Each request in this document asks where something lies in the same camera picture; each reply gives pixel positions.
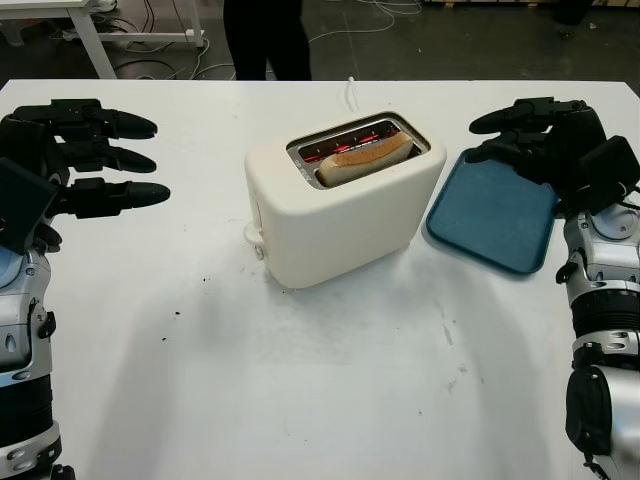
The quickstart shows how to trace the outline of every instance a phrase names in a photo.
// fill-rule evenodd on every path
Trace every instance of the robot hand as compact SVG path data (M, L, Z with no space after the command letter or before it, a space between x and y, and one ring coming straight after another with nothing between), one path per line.
M62 239L50 223L59 213L112 216L167 200L169 189L151 183L86 178L68 186L69 168L154 171L153 161L109 139L156 132L152 122L104 110L98 100L20 107L0 122L0 479L75 478L71 467L54 465L62 449L51 407L56 319L43 302L51 275L45 254Z
M468 162L495 159L523 178L550 184L560 198L554 210L559 217L581 210L597 215L623 201L640 180L627 140L607 140L598 115L584 101L516 100L475 120L470 130L500 135L476 148Z
M468 156L513 166L548 183L566 220L566 283L577 340L567 387L569 439L599 478L640 478L640 165L623 137L606 139L583 101L516 100L475 120L473 133L499 133Z

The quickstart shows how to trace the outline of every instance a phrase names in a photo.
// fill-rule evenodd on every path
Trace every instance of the bread slice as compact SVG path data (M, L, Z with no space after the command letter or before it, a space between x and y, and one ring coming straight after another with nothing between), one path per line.
M409 157L413 140L405 132L366 147L344 153L334 153L320 164L317 175L325 187L335 187L395 165Z

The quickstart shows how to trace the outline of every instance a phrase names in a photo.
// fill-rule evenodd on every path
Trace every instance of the white toaster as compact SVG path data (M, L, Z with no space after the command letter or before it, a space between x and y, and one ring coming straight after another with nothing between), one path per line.
M309 287L409 244L446 160L443 145L415 125L394 112L352 116L249 152L253 221L244 236L278 282ZM327 156L398 131L413 140L408 159L332 188L316 177Z

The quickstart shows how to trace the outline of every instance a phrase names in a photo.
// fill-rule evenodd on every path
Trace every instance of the black pants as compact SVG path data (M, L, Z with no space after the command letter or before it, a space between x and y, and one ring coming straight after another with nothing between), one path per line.
M311 80L302 0L225 0L224 29L238 80Z

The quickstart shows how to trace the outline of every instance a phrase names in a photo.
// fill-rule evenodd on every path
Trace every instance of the white desk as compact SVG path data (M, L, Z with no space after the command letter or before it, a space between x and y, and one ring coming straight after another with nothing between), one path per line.
M55 221L54 412L61 460L79 479L593 478L564 433L574 336L554 281L560 225L526 279L419 232L404 251L291 291L244 244L245 151L341 116L344 87L12 81L0 92L1 114L98 97L160 128L121 142L157 173L106 176L164 183L170 201ZM640 154L640 100L624 84L358 82L357 92L362 109L430 124L449 151L445 175L480 141L469 122L517 97L585 99Z
M21 18L66 18L73 20L98 77L115 79L116 74L102 42L187 42L203 46L200 17L195 0L189 3L191 30L182 33L101 33L96 32L89 13L93 0L0 0L0 20Z

